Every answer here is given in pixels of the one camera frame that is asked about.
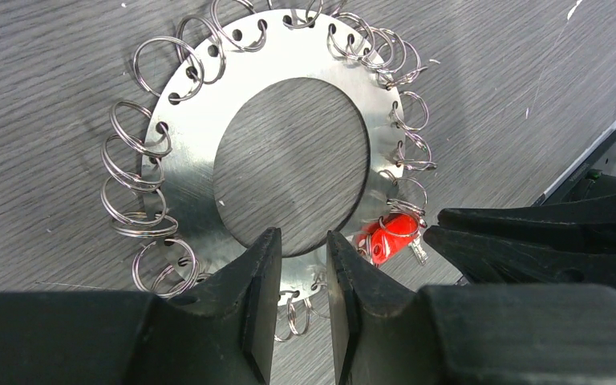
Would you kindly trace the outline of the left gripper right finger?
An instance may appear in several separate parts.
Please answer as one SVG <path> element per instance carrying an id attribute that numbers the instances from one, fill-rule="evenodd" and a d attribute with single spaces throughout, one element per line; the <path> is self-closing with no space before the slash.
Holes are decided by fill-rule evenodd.
<path id="1" fill-rule="evenodd" d="M 413 291 L 368 263 L 339 232 L 326 237 L 337 384 L 417 384 L 423 372 Z"/>

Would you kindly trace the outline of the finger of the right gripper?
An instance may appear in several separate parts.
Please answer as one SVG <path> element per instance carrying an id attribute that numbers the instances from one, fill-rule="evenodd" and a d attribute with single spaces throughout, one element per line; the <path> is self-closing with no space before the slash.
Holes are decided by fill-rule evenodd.
<path id="1" fill-rule="evenodd" d="M 437 229 L 526 241 L 616 241 L 616 194 L 515 209 L 444 209 Z"/>
<path id="2" fill-rule="evenodd" d="M 471 283 L 585 283 L 616 289 L 616 253 L 564 252 L 439 226 L 426 230 L 423 239 Z"/>

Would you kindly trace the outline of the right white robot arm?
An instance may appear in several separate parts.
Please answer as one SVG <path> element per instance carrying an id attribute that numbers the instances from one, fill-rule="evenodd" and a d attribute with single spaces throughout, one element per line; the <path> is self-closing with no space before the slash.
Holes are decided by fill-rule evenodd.
<path id="1" fill-rule="evenodd" d="M 532 205 L 443 209 L 423 239 L 474 284 L 616 289 L 616 130 Z"/>

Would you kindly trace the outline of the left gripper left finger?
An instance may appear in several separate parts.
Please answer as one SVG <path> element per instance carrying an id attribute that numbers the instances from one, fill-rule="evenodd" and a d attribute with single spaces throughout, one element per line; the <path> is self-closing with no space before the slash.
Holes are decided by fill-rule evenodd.
<path id="1" fill-rule="evenodd" d="M 274 352 L 282 232 L 269 228 L 239 257 L 171 300 L 192 316 L 175 329 L 171 384 L 267 384 Z"/>

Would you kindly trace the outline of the metal disc with keyrings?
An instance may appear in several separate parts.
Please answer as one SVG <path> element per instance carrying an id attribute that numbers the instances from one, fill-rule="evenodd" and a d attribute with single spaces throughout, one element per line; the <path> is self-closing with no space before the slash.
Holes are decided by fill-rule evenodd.
<path id="1" fill-rule="evenodd" d="M 100 194 L 113 229 L 144 240 L 135 287 L 176 298 L 282 225 L 277 342 L 306 335 L 326 288 L 322 227 L 353 236 L 393 212 L 425 220 L 399 193 L 436 162 L 421 136 L 424 99 L 410 90 L 428 68 L 399 33 L 321 1 L 302 9 L 241 6 L 221 20 L 188 14 L 171 35 L 145 39 L 130 68 L 153 107 L 109 111 Z"/>

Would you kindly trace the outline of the red headed key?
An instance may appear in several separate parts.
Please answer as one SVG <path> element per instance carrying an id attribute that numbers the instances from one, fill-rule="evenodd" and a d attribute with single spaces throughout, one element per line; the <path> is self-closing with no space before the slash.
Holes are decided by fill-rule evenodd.
<path id="1" fill-rule="evenodd" d="M 356 251 L 375 267 L 389 261 L 408 246 L 417 246 L 426 221 L 415 214 L 393 212 L 380 217 L 353 236 Z"/>

